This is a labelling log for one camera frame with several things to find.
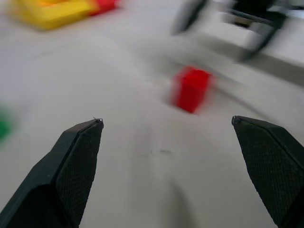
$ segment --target green object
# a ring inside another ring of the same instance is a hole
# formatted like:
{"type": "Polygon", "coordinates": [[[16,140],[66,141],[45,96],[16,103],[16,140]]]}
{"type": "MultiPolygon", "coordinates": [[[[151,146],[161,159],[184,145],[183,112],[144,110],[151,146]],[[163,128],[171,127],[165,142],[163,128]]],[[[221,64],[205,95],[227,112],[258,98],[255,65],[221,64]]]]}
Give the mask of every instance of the green object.
{"type": "Polygon", "coordinates": [[[11,133],[12,128],[9,112],[4,108],[0,108],[0,141],[11,133]]]}

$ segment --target red cube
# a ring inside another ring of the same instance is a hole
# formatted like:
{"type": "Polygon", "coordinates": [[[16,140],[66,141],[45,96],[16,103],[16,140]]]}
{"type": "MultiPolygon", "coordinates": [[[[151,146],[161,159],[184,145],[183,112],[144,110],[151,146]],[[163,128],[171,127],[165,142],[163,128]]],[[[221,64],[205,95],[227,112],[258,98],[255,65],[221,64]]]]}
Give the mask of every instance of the red cube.
{"type": "Polygon", "coordinates": [[[173,103],[181,109],[193,113],[203,103],[212,74],[187,67],[175,78],[177,85],[173,103]]]}
{"type": "Polygon", "coordinates": [[[94,0],[96,1],[99,10],[96,12],[91,13],[91,16],[106,13],[108,11],[114,10],[118,8],[118,1],[119,0],[94,0]]]}

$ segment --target blurry object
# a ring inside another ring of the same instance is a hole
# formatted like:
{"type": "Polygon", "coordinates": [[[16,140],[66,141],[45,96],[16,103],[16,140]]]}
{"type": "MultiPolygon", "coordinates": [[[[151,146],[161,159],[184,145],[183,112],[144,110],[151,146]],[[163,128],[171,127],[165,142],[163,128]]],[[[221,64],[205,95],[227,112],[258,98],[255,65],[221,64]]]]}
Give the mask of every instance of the blurry object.
{"type": "Polygon", "coordinates": [[[248,174],[279,228],[304,227],[304,148],[284,128],[234,116],[248,174]]]}
{"type": "Polygon", "coordinates": [[[173,103],[179,108],[193,113],[204,102],[212,75],[192,67],[185,68],[177,75],[173,91],[173,103]]]}
{"type": "MultiPolygon", "coordinates": [[[[207,0],[194,0],[182,7],[177,20],[174,34],[186,32],[198,20],[200,12],[206,7],[207,0]]],[[[228,8],[228,14],[233,18],[227,23],[250,29],[254,22],[266,24],[271,29],[267,33],[260,33],[257,44],[249,51],[242,53],[240,60],[246,61],[256,56],[275,37],[287,20],[290,0],[237,0],[228,8]]]]}
{"type": "Polygon", "coordinates": [[[304,0],[292,0],[292,10],[304,10],[304,0]]]}
{"type": "Polygon", "coordinates": [[[11,0],[10,13],[39,29],[50,30],[83,19],[96,9],[91,0],[11,0]]]}
{"type": "Polygon", "coordinates": [[[0,213],[0,227],[79,227],[95,177],[103,127],[103,121],[95,119],[64,131],[0,213]]]}
{"type": "Polygon", "coordinates": [[[0,143],[9,136],[13,128],[12,114],[7,107],[0,106],[0,143]]]}
{"type": "Polygon", "coordinates": [[[192,28],[194,23],[199,19],[202,9],[205,8],[208,0],[188,1],[182,6],[176,28],[174,26],[173,34],[178,35],[192,28]]]}
{"type": "Polygon", "coordinates": [[[116,8],[118,8],[118,3],[120,0],[95,0],[97,5],[98,5],[98,9],[97,11],[91,13],[91,16],[94,15],[99,15],[102,13],[106,13],[112,10],[115,10],[116,8]]]}
{"type": "Polygon", "coordinates": [[[161,198],[163,228],[199,228],[190,200],[176,181],[169,180],[168,189],[161,198]]]}

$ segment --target yellow block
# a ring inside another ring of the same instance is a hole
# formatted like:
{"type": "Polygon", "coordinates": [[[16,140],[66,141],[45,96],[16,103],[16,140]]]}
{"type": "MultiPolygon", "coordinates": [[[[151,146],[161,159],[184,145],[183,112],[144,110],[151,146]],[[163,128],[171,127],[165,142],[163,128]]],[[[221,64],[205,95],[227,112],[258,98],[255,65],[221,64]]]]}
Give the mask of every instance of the yellow block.
{"type": "Polygon", "coordinates": [[[83,19],[96,10],[92,0],[12,0],[11,14],[42,30],[83,19]]]}

